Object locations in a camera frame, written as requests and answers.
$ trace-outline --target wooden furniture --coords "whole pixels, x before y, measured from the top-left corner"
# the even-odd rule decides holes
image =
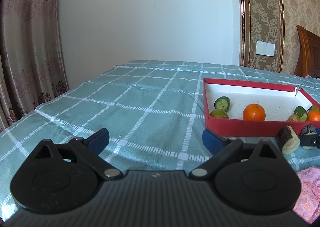
[[[294,74],[305,77],[320,77],[320,37],[297,26],[300,40],[300,55]]]

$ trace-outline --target damask wallpaper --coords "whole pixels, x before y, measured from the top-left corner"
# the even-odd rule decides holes
[[[283,0],[284,2],[284,57],[282,72],[294,73],[300,42],[297,25],[320,36],[320,0]]]
[[[282,0],[241,0],[242,54],[240,65],[281,72],[284,40]],[[275,56],[256,54],[257,41],[275,44]]]

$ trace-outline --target curtain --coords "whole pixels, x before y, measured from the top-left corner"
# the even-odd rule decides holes
[[[0,0],[0,131],[68,90],[57,0]]]

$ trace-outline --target wall switch panel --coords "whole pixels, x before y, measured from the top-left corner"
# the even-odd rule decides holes
[[[275,44],[257,41],[256,54],[275,56]]]

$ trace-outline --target lime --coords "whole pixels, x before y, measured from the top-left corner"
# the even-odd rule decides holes
[[[230,99],[227,96],[222,96],[214,102],[214,107],[216,109],[222,109],[223,111],[228,111],[230,107]]]
[[[298,106],[297,108],[295,108],[293,114],[298,115],[300,117],[300,121],[306,121],[308,118],[307,111],[301,106]]]
[[[210,112],[210,116],[215,118],[229,118],[228,114],[226,114],[226,112],[222,109],[213,110],[212,112]]]
[[[317,106],[317,105],[312,105],[309,109],[308,109],[308,111],[311,111],[311,110],[316,110],[316,111],[318,111],[318,112],[320,112],[320,110],[319,110],[319,107]]]

